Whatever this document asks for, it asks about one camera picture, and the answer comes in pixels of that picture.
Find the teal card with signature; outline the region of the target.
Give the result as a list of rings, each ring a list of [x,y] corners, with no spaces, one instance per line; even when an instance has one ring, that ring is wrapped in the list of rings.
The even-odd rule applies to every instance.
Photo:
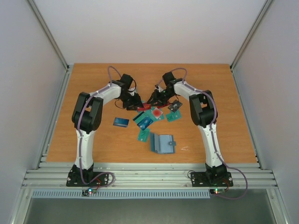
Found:
[[[150,134],[150,129],[140,130],[137,140],[141,142],[147,142],[148,136]]]

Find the teal leather card holder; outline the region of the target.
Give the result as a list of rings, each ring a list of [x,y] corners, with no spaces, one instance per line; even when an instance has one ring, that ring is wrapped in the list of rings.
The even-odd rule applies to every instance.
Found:
[[[174,154],[176,142],[173,135],[149,134],[150,150],[156,154]]]

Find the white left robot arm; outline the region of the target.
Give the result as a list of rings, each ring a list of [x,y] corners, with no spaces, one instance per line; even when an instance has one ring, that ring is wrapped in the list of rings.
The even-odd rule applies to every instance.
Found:
[[[131,84],[136,84],[135,80],[123,74],[119,80],[113,80],[95,92],[82,92],[78,96],[71,120],[78,138],[75,166],[81,171],[77,180],[84,186],[94,180],[94,174],[89,169],[93,166],[93,140],[101,124],[103,106],[114,99],[120,100],[128,111],[136,111],[143,106],[140,95],[135,87],[131,88]]]

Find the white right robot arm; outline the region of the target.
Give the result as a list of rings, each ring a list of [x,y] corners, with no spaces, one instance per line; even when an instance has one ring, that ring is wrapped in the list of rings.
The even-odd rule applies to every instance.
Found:
[[[211,91],[199,90],[188,84],[185,78],[175,78],[171,71],[162,76],[162,81],[165,88],[156,84],[147,103],[162,106],[176,95],[189,101],[191,119],[199,128],[204,143],[207,182],[211,185],[218,184],[222,181],[222,174],[227,172],[227,168],[218,143],[216,130],[218,112]]]

